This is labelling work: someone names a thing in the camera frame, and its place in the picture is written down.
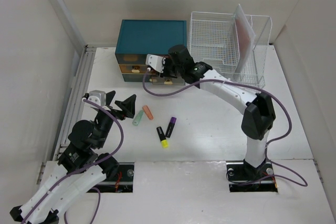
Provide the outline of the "yellow cap black highlighter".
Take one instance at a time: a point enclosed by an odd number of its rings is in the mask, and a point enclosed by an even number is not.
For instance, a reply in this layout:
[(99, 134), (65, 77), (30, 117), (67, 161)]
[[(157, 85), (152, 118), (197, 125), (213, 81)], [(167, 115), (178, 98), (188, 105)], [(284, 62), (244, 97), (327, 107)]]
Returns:
[(168, 148), (169, 147), (169, 144), (167, 142), (167, 139), (165, 137), (165, 134), (163, 133), (163, 130), (162, 128), (159, 126), (156, 128), (156, 131), (157, 131), (157, 134), (159, 136), (159, 139), (160, 139), (160, 142), (161, 142), (161, 145), (163, 148)]

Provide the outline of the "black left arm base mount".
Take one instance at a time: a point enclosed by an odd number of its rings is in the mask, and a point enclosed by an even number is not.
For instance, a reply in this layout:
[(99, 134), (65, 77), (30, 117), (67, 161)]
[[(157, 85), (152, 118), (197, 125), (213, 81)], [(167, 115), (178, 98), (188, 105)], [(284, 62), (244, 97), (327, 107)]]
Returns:
[(134, 168), (134, 163), (120, 163), (116, 175), (98, 183), (95, 188), (101, 193), (132, 193)]

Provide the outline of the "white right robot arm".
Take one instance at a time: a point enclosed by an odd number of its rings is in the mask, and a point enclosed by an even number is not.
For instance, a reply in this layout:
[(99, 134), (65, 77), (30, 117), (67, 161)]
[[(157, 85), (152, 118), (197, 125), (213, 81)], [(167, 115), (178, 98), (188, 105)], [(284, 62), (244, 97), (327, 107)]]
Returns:
[(150, 56), (148, 64), (160, 76), (181, 77), (186, 83), (194, 84), (236, 108), (243, 116), (241, 129), (247, 136), (244, 175), (254, 179), (262, 173), (266, 163), (266, 140), (276, 118), (270, 95), (264, 91), (255, 93), (250, 88), (240, 87), (238, 83), (224, 78), (209, 64), (195, 62), (183, 45), (170, 48), (166, 57)]

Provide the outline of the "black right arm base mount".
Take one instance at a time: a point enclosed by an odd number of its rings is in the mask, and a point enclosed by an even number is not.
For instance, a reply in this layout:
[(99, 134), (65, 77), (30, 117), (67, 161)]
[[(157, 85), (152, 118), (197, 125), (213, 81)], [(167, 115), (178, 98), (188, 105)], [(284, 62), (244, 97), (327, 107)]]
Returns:
[(245, 161), (229, 161), (226, 169), (231, 193), (278, 192), (276, 180), (272, 177), (274, 170), (269, 162), (254, 168)]

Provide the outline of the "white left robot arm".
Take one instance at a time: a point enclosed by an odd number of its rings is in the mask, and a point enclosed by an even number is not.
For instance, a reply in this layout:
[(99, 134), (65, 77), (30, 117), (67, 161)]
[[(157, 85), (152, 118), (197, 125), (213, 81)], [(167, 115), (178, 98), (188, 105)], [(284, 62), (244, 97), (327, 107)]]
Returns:
[(76, 122), (68, 135), (69, 145), (58, 159), (58, 163), (47, 180), (32, 198), (21, 206), (13, 207), (10, 215), (20, 223), (58, 223), (71, 204), (104, 180), (117, 176), (119, 163), (116, 153), (97, 154), (113, 125), (121, 127), (120, 121), (135, 116), (137, 96), (131, 95), (124, 101), (116, 101), (117, 109), (110, 103), (115, 91), (91, 91), (82, 101), (96, 110), (93, 120)]

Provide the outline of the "purple cap black highlighter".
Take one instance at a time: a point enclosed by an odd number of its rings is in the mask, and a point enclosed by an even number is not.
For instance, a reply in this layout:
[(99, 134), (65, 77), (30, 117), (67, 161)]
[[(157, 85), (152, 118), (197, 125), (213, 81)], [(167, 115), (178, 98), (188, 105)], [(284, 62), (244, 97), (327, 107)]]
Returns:
[(169, 124), (167, 126), (167, 130), (166, 130), (166, 133), (165, 133), (165, 136), (167, 138), (170, 138), (171, 135), (172, 135), (172, 132), (173, 132), (173, 129), (175, 127), (175, 123), (176, 123), (176, 117), (171, 117), (170, 121), (169, 121)]

